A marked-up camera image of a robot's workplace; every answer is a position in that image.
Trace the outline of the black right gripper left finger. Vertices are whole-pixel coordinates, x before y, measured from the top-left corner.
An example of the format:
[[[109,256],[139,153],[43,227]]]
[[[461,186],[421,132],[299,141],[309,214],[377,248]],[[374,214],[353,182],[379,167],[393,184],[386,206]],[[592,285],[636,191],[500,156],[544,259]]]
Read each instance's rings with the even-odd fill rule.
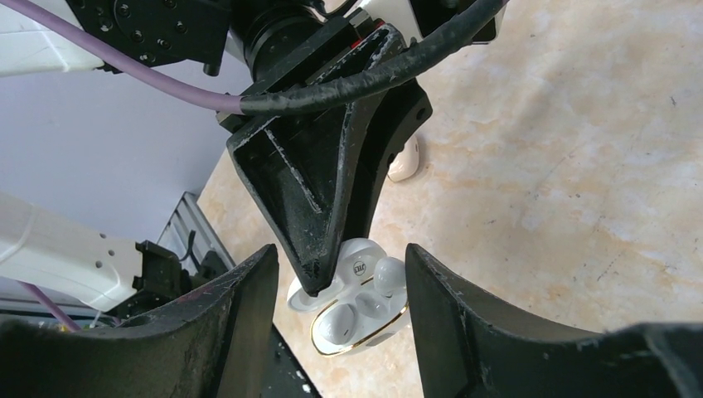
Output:
[[[4,397],[256,397],[279,283],[274,245],[116,328],[1,324]]]

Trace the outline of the aluminium frame rail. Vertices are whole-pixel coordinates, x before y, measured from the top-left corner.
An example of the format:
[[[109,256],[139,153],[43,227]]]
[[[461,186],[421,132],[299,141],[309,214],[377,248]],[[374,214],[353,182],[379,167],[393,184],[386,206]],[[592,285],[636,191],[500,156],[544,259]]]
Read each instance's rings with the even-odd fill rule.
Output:
[[[197,205],[197,198],[198,196],[191,192],[182,194],[158,237],[157,244],[175,253],[178,258],[182,258],[189,247],[189,234],[195,231],[192,257],[186,258],[182,262],[182,267],[187,269],[190,274],[195,274],[199,270],[198,265],[204,265],[206,254],[214,251],[223,261],[227,270],[233,269],[235,267],[234,260]]]

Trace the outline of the white earbud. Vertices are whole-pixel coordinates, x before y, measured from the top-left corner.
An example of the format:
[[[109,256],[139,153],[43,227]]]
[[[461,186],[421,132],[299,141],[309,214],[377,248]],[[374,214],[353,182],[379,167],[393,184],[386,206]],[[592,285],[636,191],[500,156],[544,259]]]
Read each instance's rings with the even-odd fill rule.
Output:
[[[326,313],[318,324],[318,332],[335,345],[346,344],[356,328],[356,312],[347,303],[336,306]]]
[[[379,259],[373,278],[374,289],[383,297],[390,298],[405,289],[405,263],[394,257]]]

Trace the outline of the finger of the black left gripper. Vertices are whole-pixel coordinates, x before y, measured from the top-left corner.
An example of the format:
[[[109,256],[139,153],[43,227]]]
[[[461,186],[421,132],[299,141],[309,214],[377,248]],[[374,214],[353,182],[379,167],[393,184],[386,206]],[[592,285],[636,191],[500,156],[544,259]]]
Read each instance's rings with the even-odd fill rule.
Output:
[[[405,143],[432,115],[425,90],[411,80],[389,90],[366,130],[342,238],[369,236],[386,174]]]

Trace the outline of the beige charging case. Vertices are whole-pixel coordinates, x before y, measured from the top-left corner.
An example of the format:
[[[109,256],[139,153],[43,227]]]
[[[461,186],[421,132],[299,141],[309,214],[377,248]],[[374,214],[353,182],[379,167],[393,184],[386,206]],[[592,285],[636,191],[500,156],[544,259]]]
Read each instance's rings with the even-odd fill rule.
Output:
[[[419,168],[419,144],[413,134],[390,163],[387,177],[392,182],[402,182],[415,175]]]

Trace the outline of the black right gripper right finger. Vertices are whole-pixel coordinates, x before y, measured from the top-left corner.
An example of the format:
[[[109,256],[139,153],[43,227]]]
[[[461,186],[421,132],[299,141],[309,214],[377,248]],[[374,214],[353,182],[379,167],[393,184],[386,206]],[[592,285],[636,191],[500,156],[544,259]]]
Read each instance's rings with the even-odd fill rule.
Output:
[[[699,397],[700,323],[590,332],[529,313],[468,282],[428,251],[405,251],[427,397]]]

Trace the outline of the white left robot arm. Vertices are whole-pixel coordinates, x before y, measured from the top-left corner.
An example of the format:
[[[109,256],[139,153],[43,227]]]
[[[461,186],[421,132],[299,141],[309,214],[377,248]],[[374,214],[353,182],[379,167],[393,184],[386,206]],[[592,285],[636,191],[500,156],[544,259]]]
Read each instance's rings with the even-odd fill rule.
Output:
[[[307,294],[365,237],[385,175],[431,115],[386,17],[318,1],[4,1],[1,189],[96,207],[161,197],[197,149],[196,108],[228,152]],[[5,81],[19,77],[17,83]]]

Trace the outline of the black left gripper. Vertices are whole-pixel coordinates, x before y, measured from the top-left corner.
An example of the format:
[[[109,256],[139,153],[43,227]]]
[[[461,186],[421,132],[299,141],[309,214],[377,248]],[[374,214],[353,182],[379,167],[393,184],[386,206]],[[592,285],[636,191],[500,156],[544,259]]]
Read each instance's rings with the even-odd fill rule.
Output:
[[[125,73],[196,106],[228,102],[158,72],[182,61],[220,73],[225,53],[244,62],[250,94],[328,82],[378,66],[405,49],[388,24],[352,27],[343,1],[68,1],[99,69]],[[366,130],[387,92],[290,116],[230,116],[227,151],[280,241],[304,291],[334,277]]]

